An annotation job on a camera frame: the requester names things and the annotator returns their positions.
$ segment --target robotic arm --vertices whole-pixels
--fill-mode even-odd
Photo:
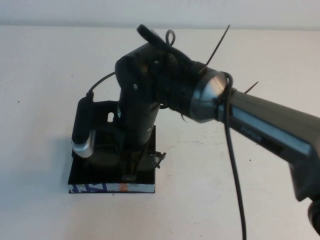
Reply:
[[[224,122],[222,103],[229,74],[190,60],[143,25],[137,30],[148,43],[116,62],[121,94],[109,127],[118,131],[113,141],[120,156],[129,152],[143,159],[160,108],[170,108],[199,123]],[[92,116],[88,114],[93,93],[81,101],[84,104],[79,102],[72,135],[73,151],[89,158],[95,144]],[[230,127],[289,163],[295,197],[313,201],[309,219],[320,234],[320,118],[235,89],[229,101]],[[82,108],[85,114],[80,116]],[[134,169],[123,176],[129,180],[136,173]]]

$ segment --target white wall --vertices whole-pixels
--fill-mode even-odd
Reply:
[[[2,25],[320,29],[319,0],[0,0]]]

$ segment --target black cable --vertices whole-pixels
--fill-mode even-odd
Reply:
[[[215,47],[213,53],[211,54],[211,56],[209,57],[208,61],[206,62],[206,64],[205,64],[206,66],[208,66],[208,64],[210,63],[211,59],[212,59],[213,56],[215,55],[215,53],[216,53],[216,51],[218,50],[218,48],[219,48],[222,40],[224,39],[226,33],[228,32],[229,28],[230,28],[230,24],[228,25],[228,27],[227,27],[226,30],[224,31],[224,34],[222,35],[220,41],[218,42],[218,44],[217,44],[217,46]]]
[[[175,41],[176,41],[175,32],[172,29],[169,29],[168,31],[166,31],[166,33],[165,33],[165,42],[166,42],[166,44],[172,46],[175,43]],[[168,107],[169,107],[168,105],[164,105],[164,104],[160,105],[160,109],[167,109]]]
[[[170,34],[172,35],[172,40],[169,41],[169,36]],[[169,29],[168,31],[166,31],[165,33],[165,42],[166,44],[169,44],[170,46],[172,46],[176,41],[176,34],[172,29]]]
[[[223,115],[224,131],[225,131],[225,138],[226,138],[226,143],[228,146],[228,151],[229,151],[229,156],[230,156],[230,162],[231,162],[235,190],[236,190],[236,196],[237,196],[239,212],[240,212],[242,240],[247,240],[245,210],[244,210],[244,204],[243,204],[243,200],[242,200],[241,187],[240,187],[239,175],[238,175],[238,170],[237,170],[237,165],[236,165],[236,159],[235,159],[234,149],[232,147],[231,134],[230,134],[229,115],[230,115],[230,97],[231,97],[231,92],[232,92],[233,78],[227,72],[224,72],[224,74],[225,74],[226,78],[228,79],[228,84],[226,85],[225,90],[224,90],[224,94],[225,94],[224,115]]]
[[[93,90],[94,90],[100,83],[102,83],[104,80],[112,77],[112,76],[115,75],[115,74],[116,74],[116,72],[114,71],[114,72],[112,72],[112,73],[109,73],[107,76],[104,76],[103,78],[101,78],[99,81],[97,81],[97,82],[89,89],[89,93],[92,93]]]

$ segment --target white table surface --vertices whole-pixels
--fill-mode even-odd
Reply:
[[[164,36],[165,30],[158,31]],[[223,30],[175,30],[175,47],[206,61]],[[135,29],[0,27],[1,240],[240,240],[223,125],[161,110],[155,194],[68,194],[77,102],[121,56]],[[320,32],[230,30],[212,68],[244,91],[320,116]],[[118,100],[115,78],[95,101]],[[318,239],[288,165],[232,131],[249,240]]]

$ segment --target black plastic part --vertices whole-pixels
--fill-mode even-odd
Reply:
[[[314,230],[320,235],[320,200],[310,204],[308,209],[308,217]]]
[[[118,102],[116,101],[94,103],[94,117],[90,127],[96,130],[94,153],[89,158],[81,158],[72,152],[73,161],[68,181],[69,185],[101,183],[155,184],[155,169],[138,170],[134,182],[122,180],[121,162],[117,162],[116,159],[118,158],[117,149],[119,149],[121,141],[124,141],[125,135],[117,127],[116,121],[107,123],[109,113],[114,113],[116,116],[117,106]],[[156,127],[154,126],[150,132],[147,151],[154,153],[156,151]],[[109,167],[96,165],[97,158],[104,157],[105,163],[109,163]]]
[[[136,101],[121,91],[116,122],[125,133],[126,151],[141,151],[146,147],[159,108],[160,104],[157,102]]]
[[[91,92],[78,102],[72,132],[72,141],[75,144],[83,144],[89,138],[94,112],[93,97]]]
[[[185,64],[187,67],[192,66],[193,61],[187,55],[164,42],[161,37],[143,24],[137,28],[137,31],[146,41],[148,41],[148,43],[155,46],[157,49],[163,50],[168,54],[173,54],[177,59],[179,59],[181,64]]]

